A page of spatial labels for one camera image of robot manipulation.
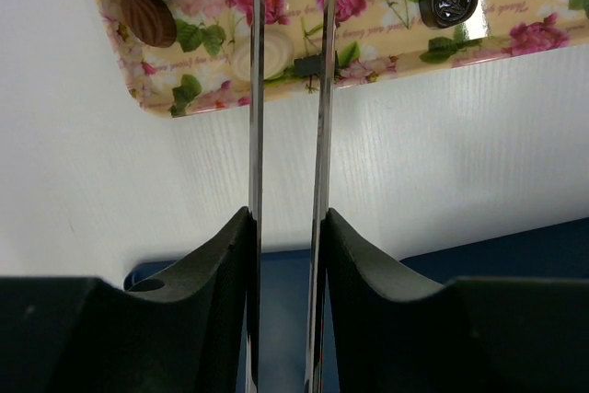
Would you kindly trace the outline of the floral rectangular tray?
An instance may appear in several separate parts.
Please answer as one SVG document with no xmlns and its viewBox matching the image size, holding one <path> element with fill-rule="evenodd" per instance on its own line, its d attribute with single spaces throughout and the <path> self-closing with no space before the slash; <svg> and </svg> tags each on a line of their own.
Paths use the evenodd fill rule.
<svg viewBox="0 0 589 393">
<path fill-rule="evenodd" d="M 245 106 L 249 81 L 230 58 L 250 40 L 253 0 L 169 0 L 177 25 L 168 48 L 138 40 L 121 0 L 95 0 L 129 94 L 168 118 Z M 588 0 L 479 0 L 473 15 L 447 29 L 428 28 L 419 0 L 338 0 L 337 87 L 545 52 L 588 40 Z M 265 0 L 267 29 L 294 43 L 294 60 L 265 80 L 266 99 L 319 89 L 310 68 L 321 54 L 323 0 Z"/>
</svg>

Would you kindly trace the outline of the white round chocolate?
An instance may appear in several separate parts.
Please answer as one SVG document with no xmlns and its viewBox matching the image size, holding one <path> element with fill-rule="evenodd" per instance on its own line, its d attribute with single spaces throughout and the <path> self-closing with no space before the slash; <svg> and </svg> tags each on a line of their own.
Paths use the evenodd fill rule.
<svg viewBox="0 0 589 393">
<path fill-rule="evenodd" d="M 284 33 L 267 29 L 264 32 L 264 79 L 282 73 L 294 60 L 295 47 L 293 41 Z M 250 80 L 250 41 L 242 40 L 235 48 L 230 64 L 236 78 Z"/>
</svg>

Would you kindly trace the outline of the dark round chocolate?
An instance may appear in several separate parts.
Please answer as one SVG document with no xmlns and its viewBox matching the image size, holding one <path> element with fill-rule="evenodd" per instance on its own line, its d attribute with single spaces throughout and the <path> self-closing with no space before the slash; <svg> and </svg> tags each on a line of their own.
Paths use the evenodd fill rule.
<svg viewBox="0 0 589 393">
<path fill-rule="evenodd" d="M 447 29 L 464 23 L 479 0 L 419 0 L 422 22 L 431 29 Z"/>
</svg>

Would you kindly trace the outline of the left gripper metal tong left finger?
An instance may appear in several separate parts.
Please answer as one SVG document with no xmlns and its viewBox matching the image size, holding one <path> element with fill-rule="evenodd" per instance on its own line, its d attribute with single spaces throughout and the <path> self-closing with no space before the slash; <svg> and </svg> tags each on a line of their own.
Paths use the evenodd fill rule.
<svg viewBox="0 0 589 393">
<path fill-rule="evenodd" d="M 149 279 L 135 295 L 171 307 L 171 332 L 179 337 L 163 354 L 185 392 L 232 392 L 239 349 L 246 343 L 245 390 L 259 383 L 260 256 L 264 111 L 265 0 L 253 0 L 250 34 L 248 207 L 217 236 Z"/>
</svg>

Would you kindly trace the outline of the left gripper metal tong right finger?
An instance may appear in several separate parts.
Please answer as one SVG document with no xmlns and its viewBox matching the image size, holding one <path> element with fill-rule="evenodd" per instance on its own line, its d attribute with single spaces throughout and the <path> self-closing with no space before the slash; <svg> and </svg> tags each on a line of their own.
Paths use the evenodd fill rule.
<svg viewBox="0 0 589 393">
<path fill-rule="evenodd" d="M 337 0 L 324 0 L 306 390 L 322 389 L 323 309 L 343 392 L 584 392 L 585 280 L 461 276 L 440 284 L 329 206 Z"/>
</svg>

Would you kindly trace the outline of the brown ribbed oval chocolate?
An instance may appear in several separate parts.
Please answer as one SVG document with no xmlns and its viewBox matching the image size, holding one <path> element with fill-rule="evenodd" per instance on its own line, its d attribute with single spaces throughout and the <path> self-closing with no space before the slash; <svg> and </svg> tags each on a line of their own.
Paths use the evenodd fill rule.
<svg viewBox="0 0 589 393">
<path fill-rule="evenodd" d="M 170 47 L 177 38 L 177 25 L 161 0 L 121 0 L 125 24 L 141 42 L 157 48 Z"/>
</svg>

